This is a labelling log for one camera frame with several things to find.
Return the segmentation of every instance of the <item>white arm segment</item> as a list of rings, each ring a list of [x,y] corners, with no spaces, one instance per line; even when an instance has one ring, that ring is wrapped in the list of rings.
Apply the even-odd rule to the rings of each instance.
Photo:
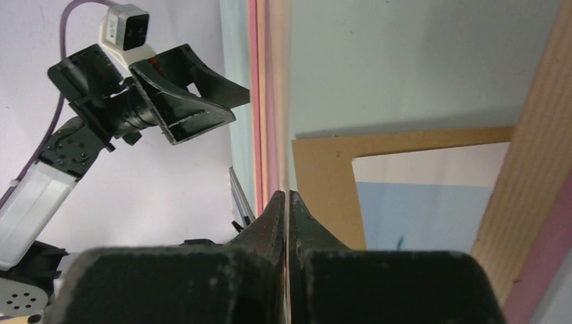
[[[45,163],[30,167],[0,209],[0,270],[20,262],[76,183]]]

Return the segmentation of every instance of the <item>cardboard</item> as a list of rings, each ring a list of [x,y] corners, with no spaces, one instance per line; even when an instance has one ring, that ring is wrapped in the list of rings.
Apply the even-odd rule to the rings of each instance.
[[[572,1],[564,0],[471,252],[501,304],[572,169],[571,72]]]
[[[294,140],[297,187],[310,212],[350,248],[365,249],[351,162],[356,157],[509,142],[512,126]]]
[[[354,159],[368,250],[470,253],[509,146]]]

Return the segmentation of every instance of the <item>black plastic part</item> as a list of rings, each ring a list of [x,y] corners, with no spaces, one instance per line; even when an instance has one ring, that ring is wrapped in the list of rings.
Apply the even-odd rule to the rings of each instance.
[[[145,44],[148,25],[148,14],[127,18],[127,21],[125,22],[125,36],[123,39],[124,51],[129,51],[130,49],[134,49]]]
[[[28,317],[28,323],[29,324],[40,323],[41,320],[42,320],[42,315],[40,315],[40,314],[35,314],[35,315]]]
[[[236,221],[232,221],[231,224],[232,224],[232,226],[234,227],[234,229],[235,229],[237,232],[240,233],[240,232],[244,231],[244,227],[242,227],[242,226],[241,226],[240,224],[238,224]]]
[[[127,28],[138,32],[142,22],[136,18],[128,20]],[[130,71],[134,78],[123,80],[98,45],[48,70],[70,107],[110,151],[113,137],[133,145],[141,130],[155,125],[171,144],[185,142],[234,121],[230,108],[250,100],[248,89],[209,69],[189,45],[134,63]],[[191,83],[201,97],[187,90]]]
[[[212,71],[189,45],[131,64],[130,71],[171,144],[233,122],[230,109],[250,101],[248,89]],[[187,90],[190,84],[201,97]]]
[[[104,148],[92,129],[73,117],[50,137],[38,160],[79,180]]]
[[[16,266],[0,271],[0,277],[36,286],[52,296],[53,280],[59,276],[57,267],[66,255],[62,248],[35,241]]]
[[[224,246],[82,255],[60,293],[66,302],[56,300],[47,323],[285,323],[288,315],[295,324],[505,322],[470,256],[353,251],[311,216],[297,192],[289,195],[288,219],[285,203],[276,192]]]
[[[193,240],[185,240],[179,246],[192,246],[192,245],[207,245],[207,246],[218,246],[220,244],[214,243],[213,241],[206,238],[196,238]]]
[[[121,91],[123,77],[99,45],[83,49],[48,69],[48,77],[101,144],[112,151],[106,129],[107,99]]]

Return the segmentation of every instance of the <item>hole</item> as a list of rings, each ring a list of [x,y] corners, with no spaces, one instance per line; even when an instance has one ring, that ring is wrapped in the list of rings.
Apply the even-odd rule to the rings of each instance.
[[[28,323],[38,323],[41,320],[42,320],[42,315],[38,314],[28,317]]]
[[[196,87],[196,84],[194,84],[194,83],[189,84],[189,85],[187,86],[187,90],[188,90],[190,93],[192,93],[193,95],[196,95],[196,96],[199,97],[199,98],[202,97],[202,96],[200,95],[200,92],[198,91],[198,89],[197,89],[197,87]]]

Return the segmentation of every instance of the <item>cardboard frame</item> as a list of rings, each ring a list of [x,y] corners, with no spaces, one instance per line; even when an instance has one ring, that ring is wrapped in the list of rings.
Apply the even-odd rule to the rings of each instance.
[[[513,126],[292,141],[297,188],[312,215],[344,244],[366,239],[351,162],[357,157],[510,142]]]

